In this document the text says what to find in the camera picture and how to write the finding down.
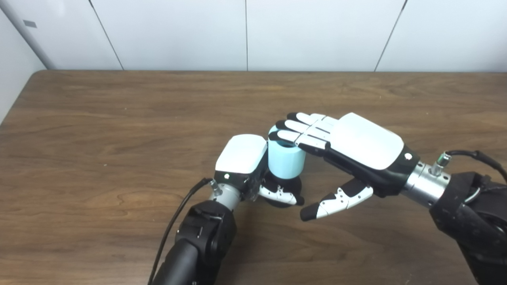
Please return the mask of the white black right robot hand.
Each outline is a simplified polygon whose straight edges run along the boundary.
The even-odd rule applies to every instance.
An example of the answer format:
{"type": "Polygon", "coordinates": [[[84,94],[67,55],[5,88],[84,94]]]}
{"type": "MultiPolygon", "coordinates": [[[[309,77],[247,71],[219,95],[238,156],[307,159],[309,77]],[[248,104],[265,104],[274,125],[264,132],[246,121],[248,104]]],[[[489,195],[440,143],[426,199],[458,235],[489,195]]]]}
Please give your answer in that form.
{"type": "Polygon", "coordinates": [[[269,139],[321,157],[353,177],[319,202],[303,207],[302,221],[350,209],[373,195],[397,196],[420,163],[399,135],[353,112],[339,119],[291,112],[275,123],[269,139]]]}

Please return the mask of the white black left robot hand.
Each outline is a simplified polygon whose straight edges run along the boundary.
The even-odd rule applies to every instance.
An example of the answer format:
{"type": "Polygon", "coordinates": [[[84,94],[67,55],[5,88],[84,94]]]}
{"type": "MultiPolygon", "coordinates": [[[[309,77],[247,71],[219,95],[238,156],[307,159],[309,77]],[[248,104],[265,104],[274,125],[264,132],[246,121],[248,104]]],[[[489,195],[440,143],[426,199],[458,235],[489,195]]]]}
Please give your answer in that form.
{"type": "Polygon", "coordinates": [[[288,144],[259,135],[236,135],[227,142],[210,185],[210,200],[230,210],[241,201],[262,197],[270,205],[285,208],[304,205],[301,195],[305,153],[288,144]]]}

